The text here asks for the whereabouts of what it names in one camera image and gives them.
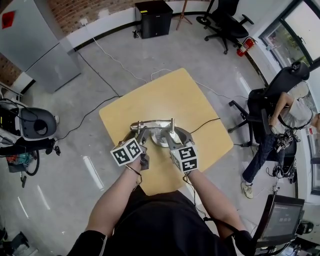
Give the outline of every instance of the computer screen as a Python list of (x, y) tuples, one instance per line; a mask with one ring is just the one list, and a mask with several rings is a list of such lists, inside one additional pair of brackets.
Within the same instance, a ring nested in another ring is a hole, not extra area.
[(295, 232), (300, 217), (301, 205), (275, 203), (262, 238), (290, 235)]

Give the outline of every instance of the concrete floor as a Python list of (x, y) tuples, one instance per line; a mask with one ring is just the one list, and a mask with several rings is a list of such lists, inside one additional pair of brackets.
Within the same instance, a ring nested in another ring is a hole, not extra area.
[[(182, 22), (178, 31), (178, 21), (172, 19), (170, 33), (166, 36), (134, 39), (133, 28), (130, 27), (104, 37), (98, 43), (121, 61), (125, 68), (148, 82), (151, 80), (151, 73), (158, 70), (185, 68), (194, 80), (230, 98), (248, 96), (243, 86), (244, 81), (251, 89), (262, 88), (263, 82), (252, 65), (245, 57), (236, 55), (231, 43), (228, 55), (224, 55), (220, 40), (204, 41), (204, 37), (211, 32), (203, 29), (195, 18), (196, 16), (190, 16), (193, 25)], [(105, 55), (94, 43), (82, 48), (80, 53), (120, 95), (145, 83), (123, 70), (120, 64)], [(35, 83), (23, 99), (29, 106), (44, 108), (59, 115), (60, 124), (56, 133), (58, 138), (77, 127), (83, 116), (100, 102), (115, 95), (80, 57), (79, 63), (81, 75), (54, 94), (44, 92)], [(164, 70), (152, 77), (156, 79), (166, 73)], [(242, 120), (240, 113), (234, 107), (229, 107), (230, 99), (217, 96), (202, 86), (200, 88), (226, 129)], [(244, 98), (234, 99), (243, 107), (246, 106)], [(89, 214), (103, 193), (90, 176), (83, 156), (90, 157), (104, 184), (104, 191), (122, 172), (122, 168), (115, 165), (110, 155), (113, 143), (99, 117), (100, 108), (91, 113), (79, 129), (60, 141), (60, 156), (40, 152), (39, 172), (34, 177), (27, 178), (25, 188), (21, 187), (19, 174), (9, 173), (5, 159), (0, 159), (1, 222), (12, 237), (23, 231), (31, 245), (38, 248), (38, 255), (66, 255), (86, 227)], [(234, 143), (244, 143), (249, 139), (248, 127), (244, 126), (230, 136)], [(254, 180), (255, 198), (247, 199), (241, 191), (240, 174), (252, 157), (250, 148), (234, 146), (205, 174), (236, 205), (247, 229), (254, 233), (253, 228), (260, 221), (275, 179), (265, 172), (267, 166), (271, 170), (274, 166), (273, 162), (267, 162)], [(290, 185), (287, 179), (281, 180), (279, 185), (280, 195), (294, 196), (294, 185)], [(186, 188), (181, 190), (191, 197)]]

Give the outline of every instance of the refrigerator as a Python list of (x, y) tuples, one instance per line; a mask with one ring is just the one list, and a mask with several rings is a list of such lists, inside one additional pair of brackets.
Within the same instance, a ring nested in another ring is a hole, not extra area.
[(47, 92), (81, 73), (76, 53), (46, 0), (13, 0), (0, 19), (0, 53)]

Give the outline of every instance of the brick wall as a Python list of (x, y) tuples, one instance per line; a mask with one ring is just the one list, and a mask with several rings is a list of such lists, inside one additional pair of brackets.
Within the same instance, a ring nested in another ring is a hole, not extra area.
[(147, 0), (48, 0), (48, 3), (54, 17), (67, 35), (81, 28), (79, 21), (83, 18), (87, 18), (90, 23), (99, 18), (101, 11), (112, 14), (144, 1)]
[[(12, 0), (0, 0), (0, 13), (2, 13), (11, 1)], [(20, 74), (20, 69), (0, 53), (0, 82), (11, 86)]]
[[(0, 0), (0, 13), (12, 0)], [(99, 13), (112, 14), (146, 0), (47, 0), (55, 19), (65, 35), (81, 28), (80, 20), (99, 19)], [(12, 85), (21, 71), (0, 54), (0, 81)]]

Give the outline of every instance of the black shirt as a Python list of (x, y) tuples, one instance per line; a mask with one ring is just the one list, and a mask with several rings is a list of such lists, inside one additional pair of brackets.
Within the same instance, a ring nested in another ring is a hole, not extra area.
[(228, 256), (232, 252), (210, 231), (195, 206), (179, 191), (147, 196), (137, 187), (114, 234), (106, 241), (105, 238), (100, 232), (85, 231), (68, 256), (122, 256), (127, 253)]

